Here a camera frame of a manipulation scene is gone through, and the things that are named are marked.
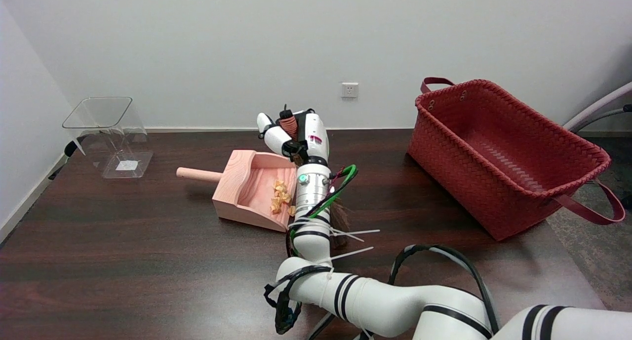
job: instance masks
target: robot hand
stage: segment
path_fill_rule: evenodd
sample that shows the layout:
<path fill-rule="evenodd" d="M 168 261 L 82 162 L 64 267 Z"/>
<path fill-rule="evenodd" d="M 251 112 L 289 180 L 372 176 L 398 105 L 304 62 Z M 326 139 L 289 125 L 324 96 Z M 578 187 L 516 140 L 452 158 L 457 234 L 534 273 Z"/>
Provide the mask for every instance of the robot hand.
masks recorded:
<path fill-rule="evenodd" d="M 314 109 L 296 113 L 284 109 L 279 113 L 277 120 L 272 120 L 265 113 L 259 113 L 257 127 L 259 138 L 264 139 L 274 153 L 290 158 L 298 166 L 327 166 L 329 139 L 323 122 Z"/>

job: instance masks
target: red woven basket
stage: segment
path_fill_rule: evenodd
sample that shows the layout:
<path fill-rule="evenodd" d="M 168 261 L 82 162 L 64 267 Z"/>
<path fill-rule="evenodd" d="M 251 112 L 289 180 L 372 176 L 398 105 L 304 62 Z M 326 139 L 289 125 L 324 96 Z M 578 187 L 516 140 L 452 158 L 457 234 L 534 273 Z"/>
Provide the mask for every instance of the red woven basket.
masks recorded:
<path fill-rule="evenodd" d="M 427 84 L 449 88 L 431 92 Z M 408 153 L 496 240 L 537 224 L 560 207 L 599 225 L 625 209 L 607 187 L 609 219 L 571 198 L 610 165 L 600 147 L 482 79 L 453 85 L 428 77 Z"/>

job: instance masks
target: clear plastic container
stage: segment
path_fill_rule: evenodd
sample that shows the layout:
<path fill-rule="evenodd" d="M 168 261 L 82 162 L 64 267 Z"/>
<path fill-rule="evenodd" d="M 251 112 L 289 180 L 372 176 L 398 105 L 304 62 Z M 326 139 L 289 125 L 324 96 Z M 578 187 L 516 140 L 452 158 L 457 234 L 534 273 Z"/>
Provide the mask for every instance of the clear plastic container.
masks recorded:
<path fill-rule="evenodd" d="M 131 102 L 130 97 L 90 97 L 61 124 L 103 178 L 142 177 L 154 155 Z"/>

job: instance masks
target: paper label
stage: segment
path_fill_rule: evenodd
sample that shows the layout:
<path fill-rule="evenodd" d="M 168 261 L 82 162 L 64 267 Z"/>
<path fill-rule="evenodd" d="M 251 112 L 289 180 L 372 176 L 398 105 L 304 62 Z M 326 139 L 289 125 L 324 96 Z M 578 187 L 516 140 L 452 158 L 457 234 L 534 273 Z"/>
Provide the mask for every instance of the paper label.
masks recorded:
<path fill-rule="evenodd" d="M 119 162 L 117 166 L 117 171 L 133 171 L 138 167 L 138 161 L 135 160 L 124 160 Z"/>

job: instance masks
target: table surface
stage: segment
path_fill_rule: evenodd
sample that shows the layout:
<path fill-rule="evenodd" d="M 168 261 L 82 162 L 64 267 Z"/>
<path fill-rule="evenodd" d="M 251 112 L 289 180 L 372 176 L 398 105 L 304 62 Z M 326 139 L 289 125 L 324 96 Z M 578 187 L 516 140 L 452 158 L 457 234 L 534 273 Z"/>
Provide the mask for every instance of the table surface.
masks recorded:
<path fill-rule="evenodd" d="M 352 229 L 382 230 L 334 252 L 375 246 L 335 261 L 337 271 L 386 282 L 402 248 L 440 243 L 478 267 L 503 323 L 533 304 L 603 308 L 547 223 L 494 241 L 405 154 L 411 131 L 329 133 L 332 170 L 359 169 L 342 196 Z M 162 133 L 150 140 L 155 153 L 143 178 L 103 180 L 77 153 L 25 216 L 0 250 L 0 338 L 281 338 L 263 291 L 286 258 L 284 234 L 218 220 L 215 187 L 175 174 L 179 166 L 223 171 L 233 149 L 267 151 L 257 133 Z M 464 270 L 430 254 L 410 257 L 397 285 L 477 293 Z M 323 315 L 304 306 L 282 338 L 304 339 Z M 337 319 L 319 339 L 355 335 Z"/>

